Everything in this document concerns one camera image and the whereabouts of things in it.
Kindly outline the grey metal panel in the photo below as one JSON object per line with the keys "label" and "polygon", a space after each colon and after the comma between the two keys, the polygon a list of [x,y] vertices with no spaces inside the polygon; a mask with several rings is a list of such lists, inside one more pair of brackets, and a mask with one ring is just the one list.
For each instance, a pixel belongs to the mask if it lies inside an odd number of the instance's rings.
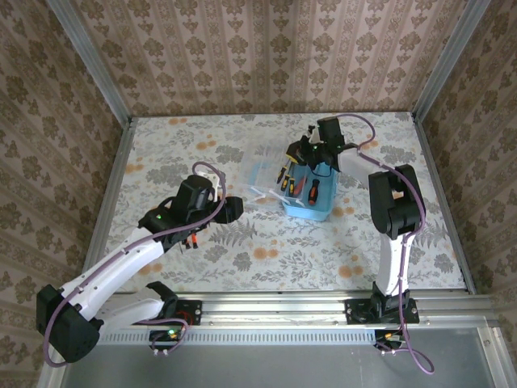
{"label": "grey metal panel", "polygon": [[474,329],[414,330],[427,375],[405,352],[372,346],[187,346],[153,356],[145,346],[98,346],[65,371],[62,388],[494,388]]}

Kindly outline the left black control board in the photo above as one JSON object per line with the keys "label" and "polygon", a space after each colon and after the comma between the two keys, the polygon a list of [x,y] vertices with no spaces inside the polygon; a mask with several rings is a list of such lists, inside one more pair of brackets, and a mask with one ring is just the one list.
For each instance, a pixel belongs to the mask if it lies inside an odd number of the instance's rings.
{"label": "left black control board", "polygon": [[150,348],[154,354],[168,354],[173,352],[184,337],[184,330],[167,329],[164,331],[151,331],[149,334]]}

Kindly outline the aluminium frame post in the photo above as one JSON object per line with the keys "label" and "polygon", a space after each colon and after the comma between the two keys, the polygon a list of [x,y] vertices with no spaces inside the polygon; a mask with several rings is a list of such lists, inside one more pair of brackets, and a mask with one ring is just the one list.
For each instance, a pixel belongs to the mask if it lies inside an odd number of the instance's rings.
{"label": "aluminium frame post", "polygon": [[108,67],[104,64],[101,52],[96,48],[86,23],[82,21],[80,13],[75,10],[72,0],[46,0],[46,2],[82,59],[112,114],[123,127],[127,126],[131,121],[132,114],[123,100],[116,80],[110,75]]}
{"label": "aluminium frame post", "polygon": [[430,77],[424,86],[421,95],[418,97],[413,118],[416,121],[423,121],[430,111],[433,103],[442,90],[449,75],[453,71],[460,55],[464,51],[470,37],[490,4],[491,0],[468,0],[464,11],[457,21],[448,42],[432,70]]}

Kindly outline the black control board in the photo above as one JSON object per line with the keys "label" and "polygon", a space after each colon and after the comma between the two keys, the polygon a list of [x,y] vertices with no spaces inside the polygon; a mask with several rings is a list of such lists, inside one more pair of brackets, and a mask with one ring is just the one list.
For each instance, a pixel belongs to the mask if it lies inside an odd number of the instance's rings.
{"label": "black control board", "polygon": [[380,351],[396,351],[406,343],[402,330],[375,330],[374,335],[374,347]]}
{"label": "black control board", "polygon": [[173,352],[184,337],[184,330],[167,329],[164,331],[151,331],[149,334],[150,348],[154,354],[168,354]]}

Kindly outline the aluminium table side rail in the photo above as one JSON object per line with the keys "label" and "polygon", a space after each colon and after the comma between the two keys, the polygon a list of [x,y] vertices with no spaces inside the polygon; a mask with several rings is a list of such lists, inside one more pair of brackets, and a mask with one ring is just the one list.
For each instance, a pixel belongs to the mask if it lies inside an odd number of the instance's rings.
{"label": "aluminium table side rail", "polygon": [[128,163],[128,156],[132,150],[136,125],[137,119],[131,119],[122,132],[79,280],[84,280],[85,277],[83,275],[104,257],[120,187]]}
{"label": "aluminium table side rail", "polygon": [[429,170],[431,181],[433,183],[437,200],[439,202],[443,219],[446,227],[448,228],[449,238],[452,243],[452,248],[456,253],[456,261],[460,266],[460,271],[464,279],[465,287],[470,294],[477,294],[476,285],[473,281],[473,276],[469,270],[469,263],[465,257],[463,247],[460,242],[460,237],[457,233],[457,229],[453,220],[453,216],[451,210],[448,205],[447,197],[445,195],[445,191],[443,189],[442,182],[439,177],[439,172],[435,165],[435,160],[433,158],[431,148],[427,141],[427,137],[425,131],[423,129],[422,123],[419,119],[413,118],[415,132],[418,136],[418,140],[420,146],[422,148],[423,156],[427,163],[427,168]]}

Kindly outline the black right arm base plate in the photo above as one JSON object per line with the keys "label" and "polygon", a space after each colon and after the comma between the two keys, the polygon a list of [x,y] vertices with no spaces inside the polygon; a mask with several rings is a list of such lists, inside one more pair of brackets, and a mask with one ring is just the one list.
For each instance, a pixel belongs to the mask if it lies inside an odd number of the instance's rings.
{"label": "black right arm base plate", "polygon": [[[397,298],[390,298],[384,306],[371,299],[350,299],[345,302],[347,323],[359,324],[400,324],[399,303]],[[413,298],[402,300],[402,315],[406,323],[419,323],[418,308]]]}

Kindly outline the aluminium mounting rail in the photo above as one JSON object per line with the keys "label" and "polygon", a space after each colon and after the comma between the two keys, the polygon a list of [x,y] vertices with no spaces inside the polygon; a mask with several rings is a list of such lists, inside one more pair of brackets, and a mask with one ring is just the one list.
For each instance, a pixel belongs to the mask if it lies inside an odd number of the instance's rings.
{"label": "aluminium mounting rail", "polygon": [[[202,327],[341,327],[347,323],[345,302],[369,298],[368,291],[179,293],[178,300],[202,302]],[[413,291],[421,327],[495,327],[496,314],[486,296],[460,290]],[[116,328],[136,322],[129,312],[146,299],[164,301],[150,289],[138,293],[115,293],[110,297],[80,293],[71,302],[87,319],[102,319]],[[359,324],[357,327],[393,328],[398,324]]]}

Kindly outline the aluminium lower frame bar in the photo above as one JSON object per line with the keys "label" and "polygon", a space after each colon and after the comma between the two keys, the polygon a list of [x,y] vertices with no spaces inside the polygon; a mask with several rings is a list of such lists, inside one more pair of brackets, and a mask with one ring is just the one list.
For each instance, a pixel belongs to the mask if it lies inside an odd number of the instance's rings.
{"label": "aluminium lower frame bar", "polygon": [[53,368],[44,362],[36,388],[61,388],[66,367]]}
{"label": "aluminium lower frame bar", "polygon": [[517,373],[499,327],[477,329],[495,388],[517,388]]}

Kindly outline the blue plastic tool box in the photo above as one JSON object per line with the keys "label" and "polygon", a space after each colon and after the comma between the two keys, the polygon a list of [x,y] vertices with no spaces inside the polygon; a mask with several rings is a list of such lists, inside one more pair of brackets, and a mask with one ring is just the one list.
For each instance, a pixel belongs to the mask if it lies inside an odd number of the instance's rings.
{"label": "blue plastic tool box", "polygon": [[[278,174],[285,163],[288,168],[277,184]],[[293,176],[296,183],[304,176],[308,178],[299,198],[288,195],[288,186],[285,192],[281,191],[286,175]],[[319,179],[320,184],[317,203],[311,206],[308,203],[308,194],[314,179]],[[236,192],[243,198],[248,209],[283,210],[289,217],[324,221],[333,208],[336,188],[336,172],[325,163],[311,170],[309,166],[292,163],[281,148],[261,145],[244,154]]]}

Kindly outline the right black control board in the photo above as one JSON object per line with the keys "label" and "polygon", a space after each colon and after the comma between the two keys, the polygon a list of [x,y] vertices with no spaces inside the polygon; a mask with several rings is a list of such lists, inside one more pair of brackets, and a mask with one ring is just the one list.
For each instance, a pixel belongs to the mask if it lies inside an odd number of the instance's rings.
{"label": "right black control board", "polygon": [[402,330],[375,330],[374,335],[374,347],[380,351],[396,351],[406,343]]}

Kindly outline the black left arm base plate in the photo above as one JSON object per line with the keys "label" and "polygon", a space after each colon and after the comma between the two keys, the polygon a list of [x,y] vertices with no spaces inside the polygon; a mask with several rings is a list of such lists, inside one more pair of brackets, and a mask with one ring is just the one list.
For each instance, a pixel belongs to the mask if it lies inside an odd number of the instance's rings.
{"label": "black left arm base plate", "polygon": [[196,300],[178,300],[164,302],[157,299],[146,299],[129,308],[136,322],[166,318],[180,318],[190,326],[199,326],[202,316],[202,302]]}

